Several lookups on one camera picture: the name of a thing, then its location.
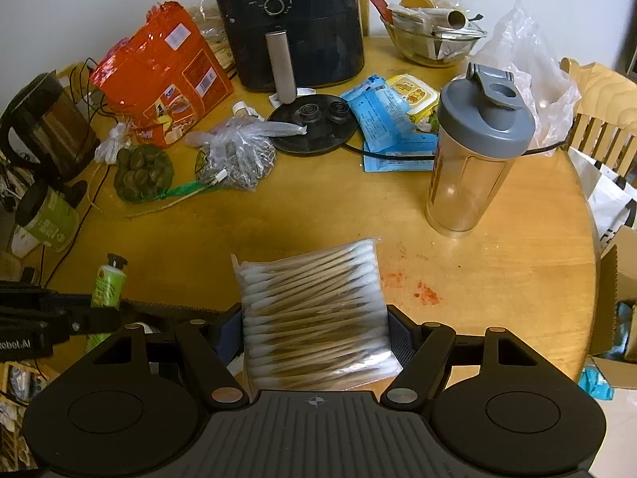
orange food packaging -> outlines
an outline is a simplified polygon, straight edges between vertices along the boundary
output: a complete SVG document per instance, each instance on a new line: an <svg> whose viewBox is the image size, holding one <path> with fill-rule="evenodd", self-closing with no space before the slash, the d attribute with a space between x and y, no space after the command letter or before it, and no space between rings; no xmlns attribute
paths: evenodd
<svg viewBox="0 0 637 478"><path fill-rule="evenodd" d="M109 107L131 117L140 143L165 148L233 92L188 12L166 2L147 12L146 24L115 45L90 81Z"/></svg>

floor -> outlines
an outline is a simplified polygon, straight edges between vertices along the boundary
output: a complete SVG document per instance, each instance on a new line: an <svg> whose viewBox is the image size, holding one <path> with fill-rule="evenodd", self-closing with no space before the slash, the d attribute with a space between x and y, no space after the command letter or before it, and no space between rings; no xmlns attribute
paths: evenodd
<svg viewBox="0 0 637 478"><path fill-rule="evenodd" d="M606 438L590 468L595 478L637 476L637 390L615 390L612 401L598 401L606 415Z"/></svg>

red smudge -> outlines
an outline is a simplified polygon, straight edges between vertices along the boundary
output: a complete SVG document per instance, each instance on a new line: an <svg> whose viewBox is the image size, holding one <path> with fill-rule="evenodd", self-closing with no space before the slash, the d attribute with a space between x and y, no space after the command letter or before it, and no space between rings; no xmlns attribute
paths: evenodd
<svg viewBox="0 0 637 478"><path fill-rule="evenodd" d="M436 294L436 292L428 287L423 281L418 282L418 289L421 290L421 293L415 293L414 296L420 295L420 303L423 305L436 305L440 303L440 297Z"/></svg>
<svg viewBox="0 0 637 478"><path fill-rule="evenodd" d="M380 277L380 283L383 288L387 287L402 287L404 284L405 278L402 273L388 273L384 276Z"/></svg>

cardboard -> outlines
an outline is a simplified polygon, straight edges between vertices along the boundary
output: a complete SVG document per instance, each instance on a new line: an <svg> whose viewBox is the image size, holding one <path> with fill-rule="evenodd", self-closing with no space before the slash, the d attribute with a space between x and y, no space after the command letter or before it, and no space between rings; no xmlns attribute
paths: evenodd
<svg viewBox="0 0 637 478"><path fill-rule="evenodd" d="M637 300L637 232L622 226L600 262L600 282L595 321L588 353L613 388L637 389L637 307L624 355L626 361L598 356L614 344L617 302Z"/></svg>

glass bowl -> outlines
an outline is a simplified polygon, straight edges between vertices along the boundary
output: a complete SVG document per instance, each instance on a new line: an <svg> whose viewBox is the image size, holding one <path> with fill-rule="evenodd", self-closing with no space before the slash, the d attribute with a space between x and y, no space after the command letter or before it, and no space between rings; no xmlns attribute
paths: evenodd
<svg viewBox="0 0 637 478"><path fill-rule="evenodd" d="M394 46L410 61L432 68L444 68L462 61L480 38L440 39L394 27L381 18Z"/></svg>

